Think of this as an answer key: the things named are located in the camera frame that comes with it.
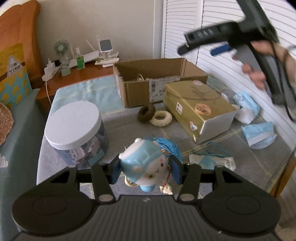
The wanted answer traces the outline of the person's right hand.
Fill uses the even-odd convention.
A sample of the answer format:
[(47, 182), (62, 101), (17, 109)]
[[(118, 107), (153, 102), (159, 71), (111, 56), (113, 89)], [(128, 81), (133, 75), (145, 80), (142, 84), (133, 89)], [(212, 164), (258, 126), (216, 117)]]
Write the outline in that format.
[(248, 43), (237, 46), (234, 57), (243, 64), (249, 65), (252, 71), (263, 73), (265, 91), (268, 95), (279, 92), (278, 69), (274, 54), (262, 53), (255, 48), (254, 44)]

